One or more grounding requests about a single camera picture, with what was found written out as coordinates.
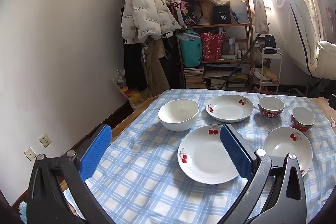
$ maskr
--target turquoise bag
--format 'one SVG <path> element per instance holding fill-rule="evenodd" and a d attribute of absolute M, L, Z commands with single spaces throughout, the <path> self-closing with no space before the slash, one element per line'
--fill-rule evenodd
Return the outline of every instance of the turquoise bag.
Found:
<path fill-rule="evenodd" d="M 191 30 L 185 30 L 187 33 L 192 33 L 199 36 L 199 39 L 192 41 L 185 41 L 180 39 L 181 52 L 183 56 L 184 65 L 188 67 L 198 67 L 202 60 L 202 41 L 201 36 Z"/>

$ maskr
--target round plate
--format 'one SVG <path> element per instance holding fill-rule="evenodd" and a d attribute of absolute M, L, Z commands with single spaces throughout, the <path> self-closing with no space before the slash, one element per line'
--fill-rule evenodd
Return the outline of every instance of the round plate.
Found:
<path fill-rule="evenodd" d="M 209 115 L 221 122 L 240 122 L 253 112 L 250 99 L 234 94 L 211 99 L 205 107 Z"/>
<path fill-rule="evenodd" d="M 302 176 L 312 163 L 313 151 L 307 137 L 292 127 L 279 127 L 272 130 L 266 137 L 262 148 L 271 156 L 285 157 L 294 153 L 299 162 Z"/>
<path fill-rule="evenodd" d="M 220 124 L 213 124 L 197 128 L 181 141 L 177 161 L 191 179 L 205 184 L 220 184 L 238 176 L 221 143 L 221 127 Z"/>

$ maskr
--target blue gripper pad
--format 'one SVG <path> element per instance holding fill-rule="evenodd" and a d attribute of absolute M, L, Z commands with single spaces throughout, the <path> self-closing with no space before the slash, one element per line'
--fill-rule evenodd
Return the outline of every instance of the blue gripper pad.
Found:
<path fill-rule="evenodd" d="M 101 157 L 110 145 L 111 139 L 112 129 L 105 125 L 81 158 L 79 176 L 83 181 L 93 176 Z"/>
<path fill-rule="evenodd" d="M 227 126 L 222 126 L 220 130 L 220 141 L 224 145 L 239 175 L 242 178 L 252 177 L 253 163 L 245 151 L 238 144 L 231 130 Z"/>

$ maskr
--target red bag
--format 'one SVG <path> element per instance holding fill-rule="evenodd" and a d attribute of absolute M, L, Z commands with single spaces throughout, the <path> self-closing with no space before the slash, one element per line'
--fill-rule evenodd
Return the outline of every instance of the red bag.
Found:
<path fill-rule="evenodd" d="M 203 60 L 216 61 L 221 57 L 224 35 L 215 33 L 201 33 Z"/>

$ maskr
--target black box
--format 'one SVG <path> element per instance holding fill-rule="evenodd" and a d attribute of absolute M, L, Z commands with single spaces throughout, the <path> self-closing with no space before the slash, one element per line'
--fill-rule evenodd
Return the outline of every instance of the black box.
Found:
<path fill-rule="evenodd" d="M 228 5 L 214 6 L 212 21 L 214 24 L 231 24 L 230 7 Z"/>

